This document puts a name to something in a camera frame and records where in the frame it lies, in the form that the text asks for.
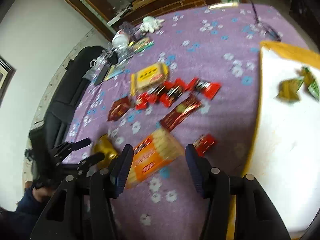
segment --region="dark blue sleeve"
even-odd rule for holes
[[[20,200],[16,211],[23,212],[30,215],[40,216],[42,210],[44,209],[46,202],[40,203],[36,201],[32,194],[32,189],[34,186],[32,185],[30,188],[27,188],[23,198]]]

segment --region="floral tablecloth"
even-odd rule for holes
[[[307,47],[274,8],[256,8],[260,19],[271,24],[283,42]],[[145,111],[130,109],[116,122],[107,122],[108,111],[115,100],[129,94],[131,73],[163,61],[170,68],[172,81],[180,77],[189,83],[199,77],[222,84],[212,101],[197,95],[203,106],[171,133],[183,147],[210,133],[217,141],[206,153],[210,163],[229,175],[239,175],[256,123],[259,42],[268,37],[261,26],[254,24],[250,4],[217,10],[194,8],[161,18],[165,19],[163,28],[149,35],[155,44],[130,59],[123,74],[97,87],[89,85],[66,140],[89,137],[96,141],[107,133],[119,152],[125,144],[135,147],[159,126],[160,119],[186,99],[187,93],[171,109],[161,104]],[[78,163],[90,154],[91,148],[92,145],[71,153],[65,162]],[[183,156],[135,188],[125,190],[112,204],[116,223],[128,240],[198,239],[208,207],[208,201],[195,191]]]

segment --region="white wall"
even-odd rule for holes
[[[16,0],[0,24],[0,55],[16,69],[0,105],[0,205],[22,197],[31,121],[57,68],[92,26],[64,0]]]

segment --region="person's hand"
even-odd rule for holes
[[[36,189],[35,187],[32,189],[33,197],[38,202],[45,201],[48,197],[52,197],[55,193],[55,189],[48,188],[48,187],[41,187],[39,189]]]

